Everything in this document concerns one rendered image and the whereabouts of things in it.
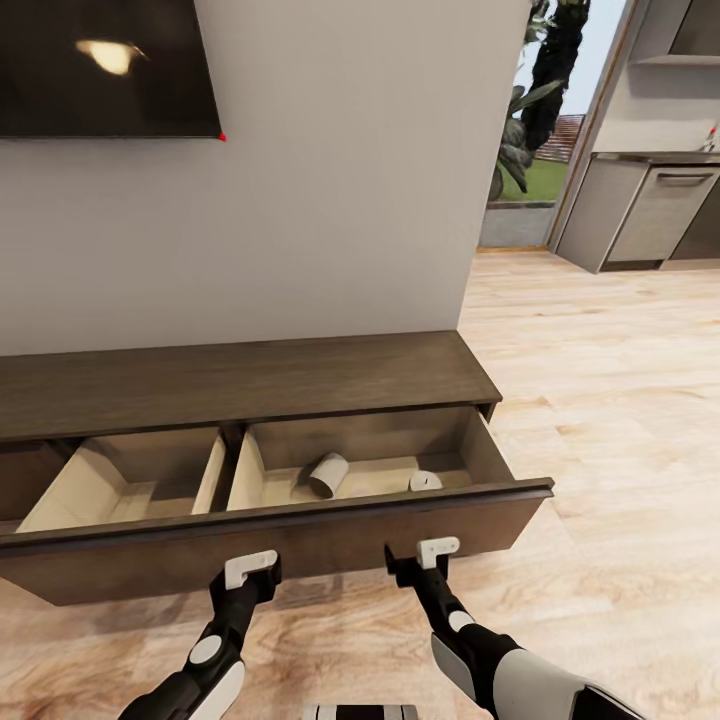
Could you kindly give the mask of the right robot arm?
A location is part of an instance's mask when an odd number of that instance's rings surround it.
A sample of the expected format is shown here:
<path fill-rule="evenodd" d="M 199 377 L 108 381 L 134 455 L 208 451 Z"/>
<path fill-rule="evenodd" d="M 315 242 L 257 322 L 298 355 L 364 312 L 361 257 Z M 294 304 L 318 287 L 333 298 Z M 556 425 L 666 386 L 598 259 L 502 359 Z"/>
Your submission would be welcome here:
<path fill-rule="evenodd" d="M 492 720 L 657 720 L 613 688 L 475 623 L 446 580 L 446 554 L 459 547 L 455 535 L 429 537 L 417 543 L 421 555 L 397 558 L 386 543 L 386 566 L 399 589 L 415 588 L 434 629 L 432 650 L 442 673 Z"/>

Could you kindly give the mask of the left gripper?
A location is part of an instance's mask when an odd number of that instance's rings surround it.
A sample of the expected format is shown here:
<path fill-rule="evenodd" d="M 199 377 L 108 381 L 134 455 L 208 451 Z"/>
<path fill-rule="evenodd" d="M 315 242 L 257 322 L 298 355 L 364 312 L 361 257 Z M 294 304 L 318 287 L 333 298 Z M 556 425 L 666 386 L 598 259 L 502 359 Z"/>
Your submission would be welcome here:
<path fill-rule="evenodd" d="M 235 606 L 244 609 L 251 619 L 255 605 L 273 600 L 276 586 L 282 583 L 282 578 L 280 553 L 270 568 L 247 573 L 247 579 L 237 589 L 225 589 L 225 572 L 222 570 L 208 587 L 214 612 Z"/>

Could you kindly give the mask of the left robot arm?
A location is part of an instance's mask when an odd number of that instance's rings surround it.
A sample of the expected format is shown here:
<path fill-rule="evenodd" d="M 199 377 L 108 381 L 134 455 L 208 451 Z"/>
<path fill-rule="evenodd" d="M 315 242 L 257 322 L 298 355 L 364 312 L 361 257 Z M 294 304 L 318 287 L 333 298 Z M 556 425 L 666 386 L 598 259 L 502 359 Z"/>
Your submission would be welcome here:
<path fill-rule="evenodd" d="M 240 652 L 255 605 L 272 601 L 282 578 L 276 551 L 229 559 L 208 587 L 215 617 L 183 670 L 131 701 L 118 720 L 220 720 L 243 686 Z"/>

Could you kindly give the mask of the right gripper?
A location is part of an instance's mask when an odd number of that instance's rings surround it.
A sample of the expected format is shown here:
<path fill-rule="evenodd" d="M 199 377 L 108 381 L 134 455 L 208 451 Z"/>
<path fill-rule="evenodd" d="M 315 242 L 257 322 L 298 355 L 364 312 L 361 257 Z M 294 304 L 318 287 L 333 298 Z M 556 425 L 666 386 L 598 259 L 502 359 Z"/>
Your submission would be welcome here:
<path fill-rule="evenodd" d="M 417 592 L 417 597 L 422 601 L 422 594 L 428 586 L 442 582 L 449 586 L 448 576 L 448 557 L 446 554 L 437 555 L 437 567 L 423 569 L 423 566 L 417 561 L 417 556 L 402 556 L 397 558 L 392 551 L 391 546 L 386 543 L 387 569 L 390 574 L 396 574 L 397 587 L 413 586 Z"/>

